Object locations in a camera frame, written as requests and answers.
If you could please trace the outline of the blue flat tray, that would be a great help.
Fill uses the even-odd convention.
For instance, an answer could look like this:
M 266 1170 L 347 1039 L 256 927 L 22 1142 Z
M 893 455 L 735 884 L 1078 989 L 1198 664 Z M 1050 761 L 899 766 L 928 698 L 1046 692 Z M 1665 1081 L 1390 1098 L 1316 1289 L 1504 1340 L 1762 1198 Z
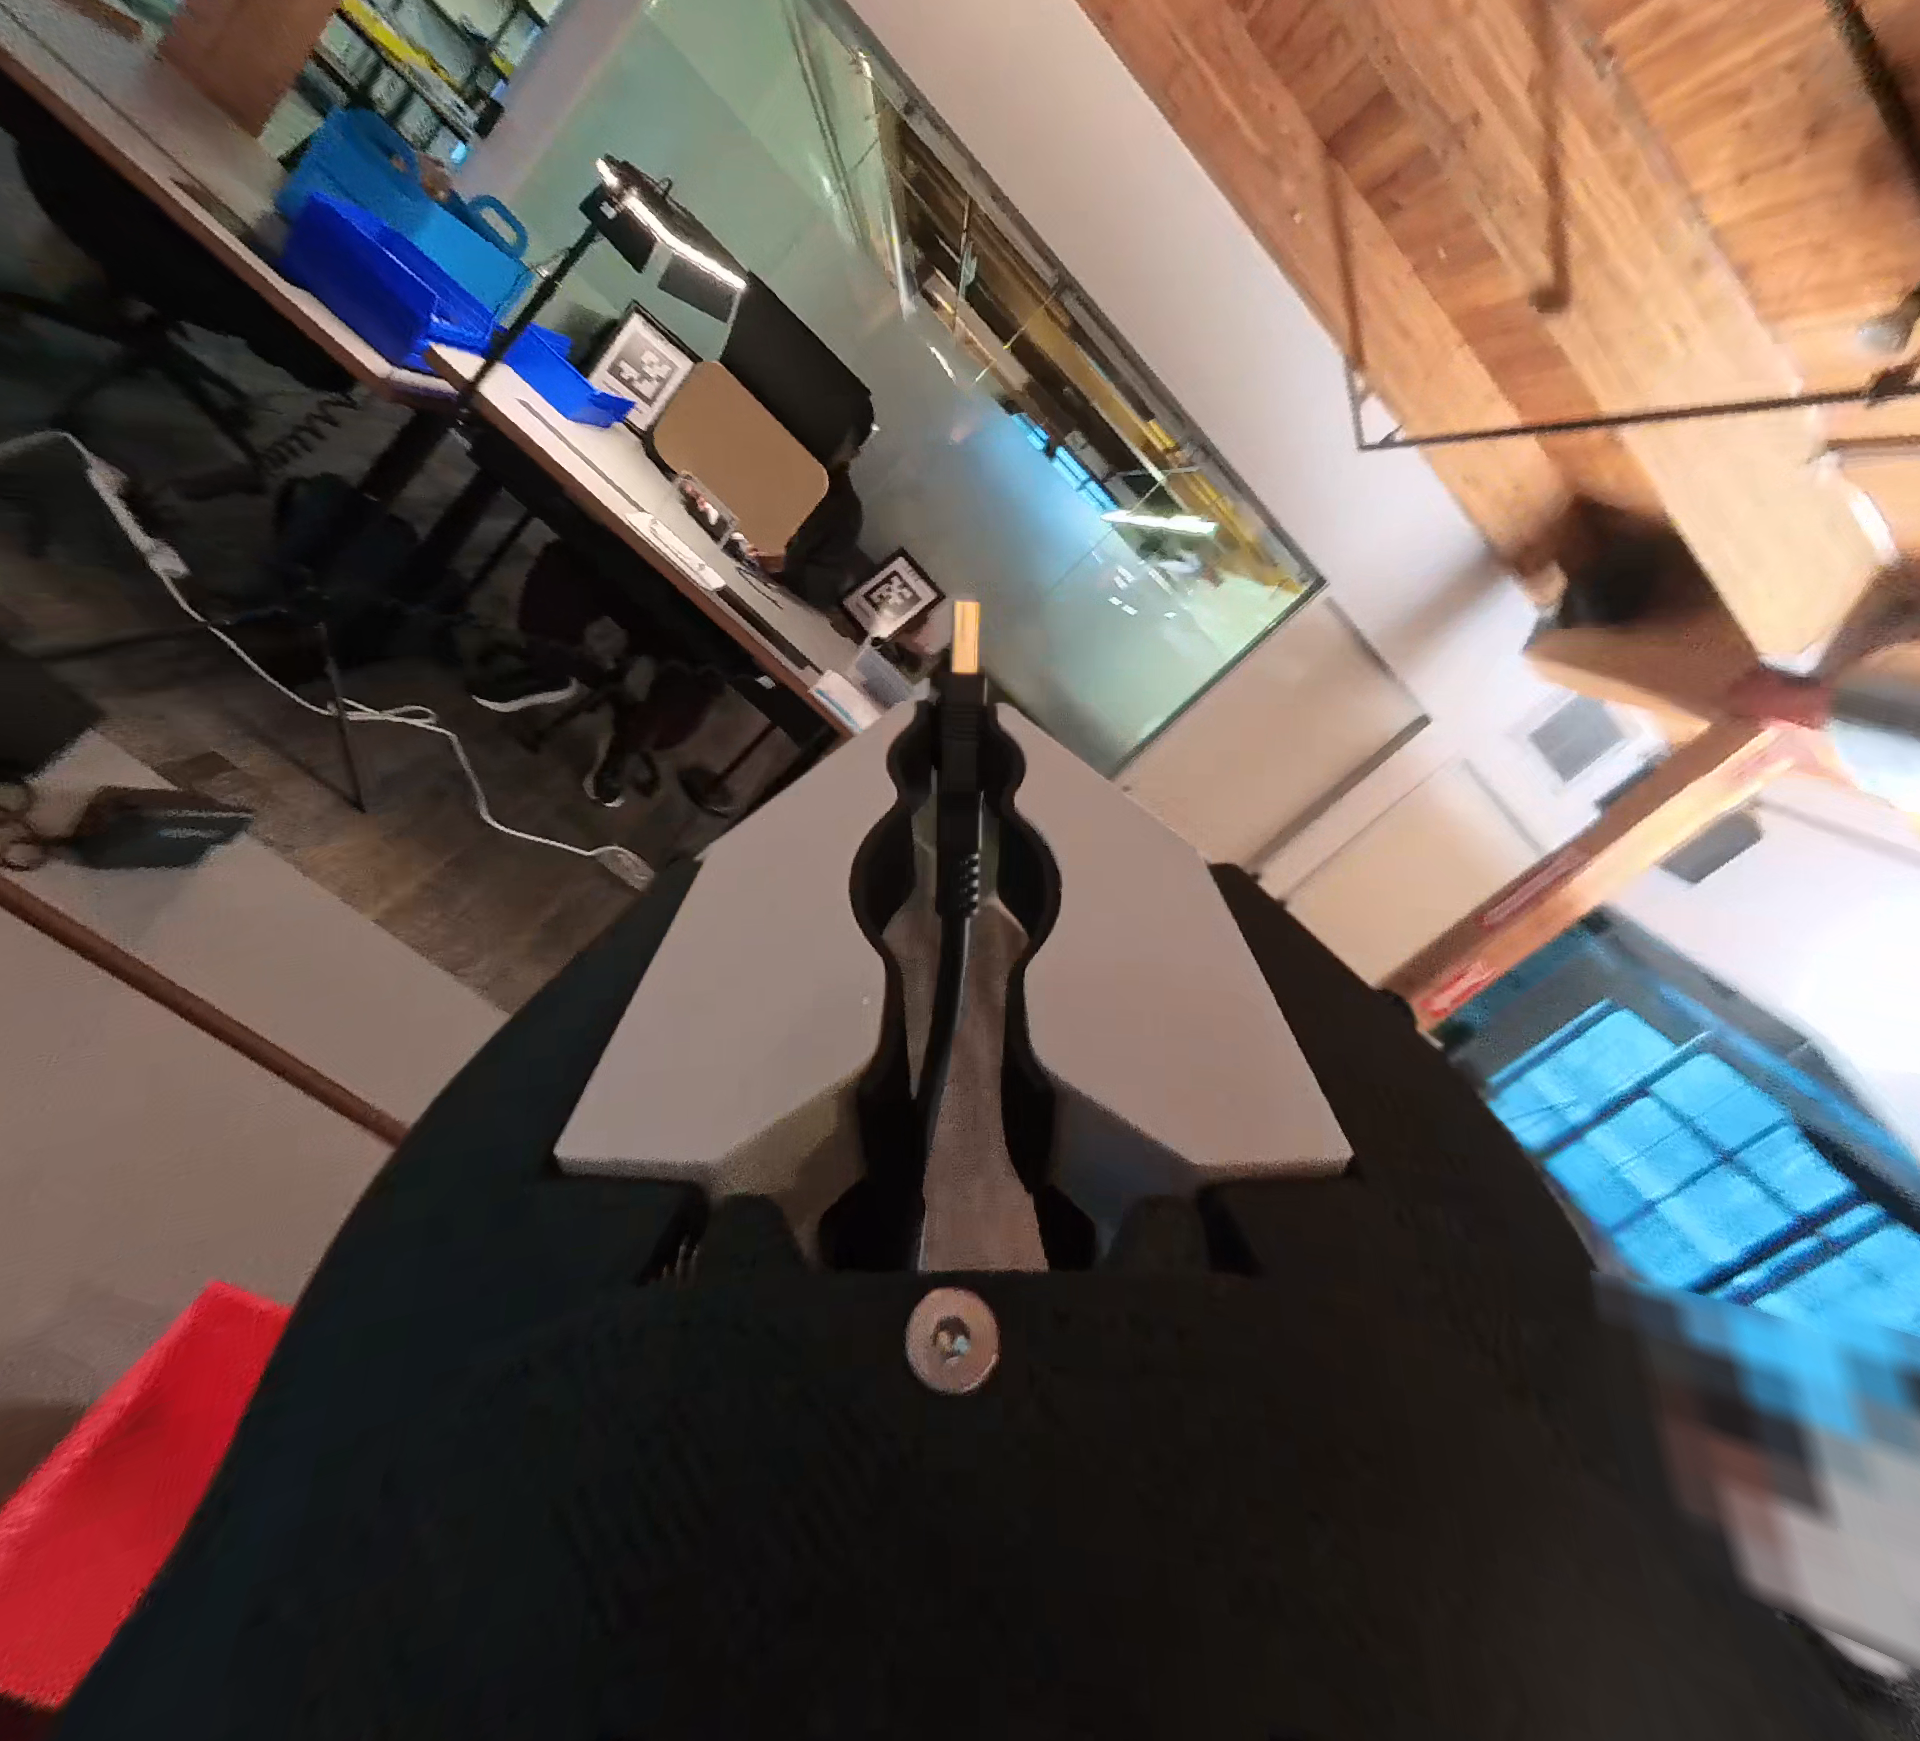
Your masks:
M 627 394 L 590 385 L 570 360 L 570 342 L 543 325 L 518 332 L 501 365 L 566 420 L 606 428 L 637 408 Z

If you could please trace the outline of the red plastic bin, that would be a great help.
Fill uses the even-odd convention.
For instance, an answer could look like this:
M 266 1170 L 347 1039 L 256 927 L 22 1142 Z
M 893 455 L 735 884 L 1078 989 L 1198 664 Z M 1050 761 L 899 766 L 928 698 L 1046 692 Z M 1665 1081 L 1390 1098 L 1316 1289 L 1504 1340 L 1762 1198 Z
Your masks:
M 211 1281 L 2 1511 L 2 1696 L 54 1713 L 155 1584 L 294 1309 Z

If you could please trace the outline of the tan rounded board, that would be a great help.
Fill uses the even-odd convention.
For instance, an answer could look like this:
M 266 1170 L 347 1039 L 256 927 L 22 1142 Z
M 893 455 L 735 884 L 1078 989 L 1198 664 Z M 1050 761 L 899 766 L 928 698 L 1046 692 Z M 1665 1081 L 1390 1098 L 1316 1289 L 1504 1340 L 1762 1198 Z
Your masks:
M 698 360 L 644 432 L 656 460 L 732 512 L 759 553 L 787 553 L 828 471 L 718 360 Z

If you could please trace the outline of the large paned window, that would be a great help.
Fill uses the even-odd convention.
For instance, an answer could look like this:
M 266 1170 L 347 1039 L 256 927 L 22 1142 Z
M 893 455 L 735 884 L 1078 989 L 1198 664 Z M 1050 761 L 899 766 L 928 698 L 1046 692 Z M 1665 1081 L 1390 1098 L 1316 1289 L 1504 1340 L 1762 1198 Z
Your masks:
M 1643 928 L 1587 917 L 1442 1037 L 1613 1271 L 1916 1333 L 1915 1152 L 1807 1035 Z

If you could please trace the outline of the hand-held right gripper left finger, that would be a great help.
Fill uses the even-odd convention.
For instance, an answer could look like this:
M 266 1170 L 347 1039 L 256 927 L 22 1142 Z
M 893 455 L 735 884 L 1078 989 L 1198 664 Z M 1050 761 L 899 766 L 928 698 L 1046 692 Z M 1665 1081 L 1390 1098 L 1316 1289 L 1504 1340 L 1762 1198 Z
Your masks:
M 896 706 L 698 856 L 559 1141 L 564 1174 L 774 1199 L 855 1181 L 886 974 L 851 875 L 896 804 L 888 757 L 913 718 Z

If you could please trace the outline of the small black monitor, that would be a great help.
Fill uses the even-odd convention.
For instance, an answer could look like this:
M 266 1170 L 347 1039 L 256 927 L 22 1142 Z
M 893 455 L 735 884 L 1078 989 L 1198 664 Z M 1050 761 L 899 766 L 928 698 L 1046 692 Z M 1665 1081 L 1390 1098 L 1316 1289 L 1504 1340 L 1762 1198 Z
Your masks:
M 759 275 L 732 307 L 718 360 L 824 468 L 857 457 L 875 432 L 872 387 Z

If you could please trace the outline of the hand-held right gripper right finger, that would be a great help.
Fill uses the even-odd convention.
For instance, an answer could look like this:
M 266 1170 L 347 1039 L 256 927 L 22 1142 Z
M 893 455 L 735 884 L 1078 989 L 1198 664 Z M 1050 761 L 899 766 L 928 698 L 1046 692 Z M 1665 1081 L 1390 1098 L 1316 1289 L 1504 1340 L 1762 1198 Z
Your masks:
M 1070 1199 L 1343 1175 L 1352 1142 L 1203 856 L 1010 703 L 1015 1120 Z

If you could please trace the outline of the black and white marker tag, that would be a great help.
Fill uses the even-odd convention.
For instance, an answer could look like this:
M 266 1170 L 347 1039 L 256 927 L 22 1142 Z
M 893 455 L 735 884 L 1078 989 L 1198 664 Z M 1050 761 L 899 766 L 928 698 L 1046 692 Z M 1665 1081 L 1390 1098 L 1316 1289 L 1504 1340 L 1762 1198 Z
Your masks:
M 892 641 L 910 634 L 943 602 L 946 592 L 910 549 L 888 553 L 838 598 L 841 617 L 858 639 Z
M 656 427 L 698 362 L 683 337 L 635 301 L 588 344 L 585 377 L 595 390 L 620 396 L 620 422 L 643 434 Z

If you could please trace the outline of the black metal hanging frame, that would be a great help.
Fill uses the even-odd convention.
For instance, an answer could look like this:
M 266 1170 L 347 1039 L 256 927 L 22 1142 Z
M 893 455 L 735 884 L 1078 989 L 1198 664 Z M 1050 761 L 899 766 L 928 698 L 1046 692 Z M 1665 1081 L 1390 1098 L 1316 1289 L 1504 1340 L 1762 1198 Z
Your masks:
M 1901 74 L 1874 30 L 1863 0 L 1820 0 L 1827 19 L 1843 43 L 1860 90 L 1874 110 L 1878 126 L 1894 149 L 1896 158 L 1908 179 L 1911 190 L 1916 190 L 1919 173 L 1919 123 L 1916 108 L 1908 97 Z M 1522 439 L 1572 437 L 1587 432 L 1625 432 L 1653 427 L 1680 427 L 1689 422 L 1724 420 L 1740 417 L 1775 415 L 1802 408 L 1882 408 L 1916 398 L 1916 288 L 1908 288 L 1902 302 L 1866 323 L 1860 332 L 1860 346 L 1866 352 L 1885 357 L 1882 367 L 1858 387 L 1823 388 L 1798 394 L 1748 396 L 1716 402 L 1667 405 L 1628 410 L 1598 410 L 1589 415 L 1566 415 L 1533 418 L 1509 425 L 1415 431 L 1408 432 L 1394 422 L 1387 432 L 1370 437 L 1363 422 L 1357 367 L 1351 359 L 1343 360 L 1343 380 L 1349 387 L 1351 431 L 1357 452 L 1388 455 L 1434 451 L 1452 447 L 1490 447 L 1498 443 L 1518 443 Z

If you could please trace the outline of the silver device on black stand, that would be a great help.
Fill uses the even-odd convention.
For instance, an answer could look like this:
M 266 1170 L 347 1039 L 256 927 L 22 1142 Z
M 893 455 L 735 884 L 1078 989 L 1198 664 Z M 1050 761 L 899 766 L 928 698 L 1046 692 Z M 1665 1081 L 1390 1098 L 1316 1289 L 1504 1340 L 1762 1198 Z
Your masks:
M 581 203 L 581 217 L 583 228 L 576 237 L 537 266 L 532 288 L 495 327 L 477 368 L 454 396 L 456 417 L 467 412 L 479 387 L 506 360 L 516 339 L 536 323 L 601 242 L 613 247 L 637 275 L 643 275 L 660 254 L 683 265 L 692 283 L 688 305 L 715 320 L 732 319 L 749 286 L 749 271 L 674 198 L 669 183 L 617 154 L 601 154 L 595 160 L 595 185 Z

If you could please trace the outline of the white power strip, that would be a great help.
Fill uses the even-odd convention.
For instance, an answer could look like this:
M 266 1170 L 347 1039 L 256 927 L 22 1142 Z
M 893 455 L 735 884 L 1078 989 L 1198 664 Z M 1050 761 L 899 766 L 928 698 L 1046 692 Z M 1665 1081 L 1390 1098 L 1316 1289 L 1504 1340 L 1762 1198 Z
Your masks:
M 84 444 L 79 447 L 88 490 L 105 508 L 108 521 L 123 542 L 141 556 L 143 564 L 165 584 L 178 586 L 190 576 L 184 558 L 160 537 L 136 505 L 130 478 Z

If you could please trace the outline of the grey wall vent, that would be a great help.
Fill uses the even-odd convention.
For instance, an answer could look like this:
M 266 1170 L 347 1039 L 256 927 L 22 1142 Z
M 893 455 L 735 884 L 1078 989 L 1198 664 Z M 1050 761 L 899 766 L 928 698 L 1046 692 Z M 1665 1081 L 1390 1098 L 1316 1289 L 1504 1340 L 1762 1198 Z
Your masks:
M 1613 760 L 1619 748 L 1628 745 L 1628 734 L 1608 703 L 1573 695 L 1533 721 L 1526 744 L 1555 781 L 1568 785 Z

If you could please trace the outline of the white office desk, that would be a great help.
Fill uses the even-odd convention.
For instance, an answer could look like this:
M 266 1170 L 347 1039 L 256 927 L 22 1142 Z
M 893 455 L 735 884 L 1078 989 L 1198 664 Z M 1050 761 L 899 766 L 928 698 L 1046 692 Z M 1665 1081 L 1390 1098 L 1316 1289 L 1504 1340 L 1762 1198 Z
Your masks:
M 696 524 L 637 437 L 570 420 L 522 375 L 495 365 L 467 400 L 486 428 L 476 468 L 604 576 L 646 572 L 754 667 L 752 693 L 776 689 L 776 720 L 802 711 L 802 744 L 852 738 L 893 708 L 860 677 L 860 647 L 827 616 L 759 582 Z
M 108 0 L 2 0 L 2 61 L 21 90 L 261 305 L 361 388 L 409 410 L 359 484 L 372 500 L 395 505 L 444 440 L 454 390 L 383 357 L 280 269 L 287 227 L 275 210 L 275 158 L 165 64 L 143 27 Z

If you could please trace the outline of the beige double door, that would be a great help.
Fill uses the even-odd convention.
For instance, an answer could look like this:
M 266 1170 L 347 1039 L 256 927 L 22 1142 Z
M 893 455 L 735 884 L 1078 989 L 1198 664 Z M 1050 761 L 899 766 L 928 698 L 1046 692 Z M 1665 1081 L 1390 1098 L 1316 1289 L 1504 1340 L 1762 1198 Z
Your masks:
M 1117 784 L 1373 985 L 1541 852 L 1330 600 L 1282 624 Z

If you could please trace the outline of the blue plastic bin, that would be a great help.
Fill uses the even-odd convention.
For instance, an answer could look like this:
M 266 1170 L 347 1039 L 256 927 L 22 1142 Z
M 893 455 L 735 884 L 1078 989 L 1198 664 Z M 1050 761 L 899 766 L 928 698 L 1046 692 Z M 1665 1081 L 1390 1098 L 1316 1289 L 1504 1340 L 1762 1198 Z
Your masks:
M 436 344 L 483 355 L 497 331 L 495 315 L 416 241 L 326 193 L 312 194 L 291 219 L 280 271 L 406 368 L 426 370 Z

